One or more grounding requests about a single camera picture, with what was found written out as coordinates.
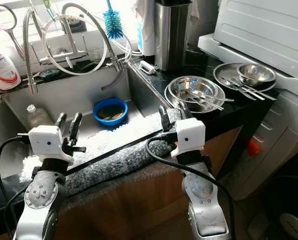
dish soap bottle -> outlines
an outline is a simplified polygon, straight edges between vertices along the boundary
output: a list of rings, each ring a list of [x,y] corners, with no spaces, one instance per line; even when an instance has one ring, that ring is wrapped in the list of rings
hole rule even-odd
[[[27,107],[28,111],[28,122],[31,128],[35,128],[39,125],[51,125],[54,123],[51,120],[47,112],[42,108],[36,108],[33,104]]]
[[[0,89],[9,90],[21,83],[18,70],[11,59],[0,53]]]

blue bowl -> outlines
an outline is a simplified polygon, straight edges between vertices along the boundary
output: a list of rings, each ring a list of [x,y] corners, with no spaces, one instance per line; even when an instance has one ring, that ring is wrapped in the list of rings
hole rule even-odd
[[[119,118],[114,119],[114,120],[103,120],[103,119],[100,119],[97,116],[98,111],[101,108],[105,108],[105,107],[111,106],[111,105],[119,105],[123,109],[122,116],[120,116]],[[128,112],[128,105],[126,104],[125,101],[123,101],[121,99],[118,99],[118,98],[108,98],[108,99],[105,99],[103,101],[98,102],[94,106],[94,108],[93,108],[93,117],[97,121],[99,121],[100,123],[102,123],[103,125],[114,126],[114,125],[117,125],[117,124],[121,123],[124,120],[125,116],[127,115],[127,112]]]

white label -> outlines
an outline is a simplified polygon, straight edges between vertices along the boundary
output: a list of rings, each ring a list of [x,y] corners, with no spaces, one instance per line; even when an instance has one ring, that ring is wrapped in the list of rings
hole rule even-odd
[[[280,215],[280,223],[286,233],[298,239],[298,218],[289,213],[283,213]]]
[[[18,76],[14,72],[12,64],[3,55],[0,55],[0,80],[14,83],[17,79]]]

orange object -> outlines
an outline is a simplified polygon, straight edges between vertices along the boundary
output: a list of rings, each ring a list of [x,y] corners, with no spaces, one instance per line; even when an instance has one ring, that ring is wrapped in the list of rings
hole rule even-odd
[[[253,157],[261,152],[261,148],[257,143],[255,143],[253,140],[250,140],[247,151],[250,157]]]

stainless steel container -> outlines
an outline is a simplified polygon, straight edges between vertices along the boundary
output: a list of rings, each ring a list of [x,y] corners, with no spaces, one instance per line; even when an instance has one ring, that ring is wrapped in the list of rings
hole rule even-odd
[[[155,64],[163,71],[184,66],[190,5],[155,4]]]

